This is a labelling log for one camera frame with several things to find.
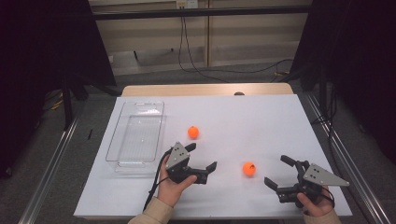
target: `orange ball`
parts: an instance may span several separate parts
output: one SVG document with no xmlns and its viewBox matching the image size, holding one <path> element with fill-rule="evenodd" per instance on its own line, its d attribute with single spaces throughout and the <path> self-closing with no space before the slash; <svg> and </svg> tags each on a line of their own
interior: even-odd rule
<svg viewBox="0 0 396 224">
<path fill-rule="evenodd" d="M 243 170 L 245 175 L 252 176 L 254 173 L 256 173 L 256 166 L 253 162 L 247 161 L 244 164 Z"/>
<path fill-rule="evenodd" d="M 198 137 L 199 130 L 198 130 L 197 127 L 191 126 L 191 127 L 189 128 L 189 130 L 187 131 L 187 133 L 189 134 L 189 137 L 190 137 L 190 138 L 195 139 L 195 138 Z"/>
</svg>

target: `sleeve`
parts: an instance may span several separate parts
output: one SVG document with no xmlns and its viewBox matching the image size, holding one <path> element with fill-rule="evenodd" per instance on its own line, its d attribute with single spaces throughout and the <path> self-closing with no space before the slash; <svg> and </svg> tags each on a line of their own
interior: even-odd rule
<svg viewBox="0 0 396 224">
<path fill-rule="evenodd" d="M 171 206 L 153 197 L 143 214 L 134 217 L 128 224 L 166 224 L 173 210 Z"/>
<path fill-rule="evenodd" d="M 304 213 L 305 224 L 341 224 L 340 218 L 334 210 L 322 217 L 311 217 Z"/>
</svg>

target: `human hand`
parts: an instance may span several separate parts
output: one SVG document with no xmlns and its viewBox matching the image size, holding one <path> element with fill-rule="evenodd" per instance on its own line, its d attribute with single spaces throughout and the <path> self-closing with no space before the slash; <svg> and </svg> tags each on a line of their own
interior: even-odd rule
<svg viewBox="0 0 396 224">
<path fill-rule="evenodd" d="M 162 180 L 163 181 L 159 185 L 157 198 L 163 203 L 166 203 L 169 206 L 174 207 L 178 202 L 178 200 L 180 199 L 183 190 L 188 188 L 190 185 L 192 185 L 197 180 L 197 176 L 190 175 L 179 184 L 173 182 L 169 178 L 168 173 L 166 172 L 165 165 L 168 159 L 169 159 L 169 155 L 165 157 L 165 159 L 163 160 L 163 164 L 161 164 L 160 181 Z"/>
<path fill-rule="evenodd" d="M 321 194 L 330 198 L 329 191 L 326 189 L 329 188 L 324 186 Z M 308 197 L 306 197 L 305 194 L 301 192 L 297 194 L 297 198 L 305 206 L 305 208 L 308 209 L 308 215 L 311 217 L 322 217 L 332 211 L 332 202 L 321 196 L 318 197 L 318 202 L 316 203 L 313 203 Z"/>
</svg>

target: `white tabletop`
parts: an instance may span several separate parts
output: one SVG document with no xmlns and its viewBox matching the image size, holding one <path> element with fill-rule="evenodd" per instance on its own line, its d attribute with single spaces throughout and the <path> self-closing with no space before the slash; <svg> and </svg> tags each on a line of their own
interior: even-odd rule
<svg viewBox="0 0 396 224">
<path fill-rule="evenodd" d="M 204 169 L 218 162 L 206 185 L 192 185 L 183 192 L 174 219 L 301 217 L 294 203 L 278 201 L 264 185 L 264 177 L 280 187 L 297 182 L 296 169 L 280 161 L 281 155 L 332 171 L 297 95 L 120 97 L 75 216 L 130 218 L 142 212 L 153 177 L 118 175 L 107 164 L 106 154 L 123 103 L 158 101 L 164 102 L 159 149 L 164 153 L 176 141 L 184 146 L 195 142 L 190 167 Z M 187 135 L 191 125 L 200 129 L 196 140 Z M 245 161 L 256 164 L 253 177 L 243 175 Z M 336 187 L 330 191 L 337 214 L 351 216 L 342 191 Z"/>
</svg>

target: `transparent plastic box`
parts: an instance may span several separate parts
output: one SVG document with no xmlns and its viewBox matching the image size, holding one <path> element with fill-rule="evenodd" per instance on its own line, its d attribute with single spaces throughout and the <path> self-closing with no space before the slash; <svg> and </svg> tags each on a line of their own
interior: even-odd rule
<svg viewBox="0 0 396 224">
<path fill-rule="evenodd" d="M 106 161 L 121 175 L 155 175 L 162 123 L 163 102 L 124 103 Z"/>
</svg>

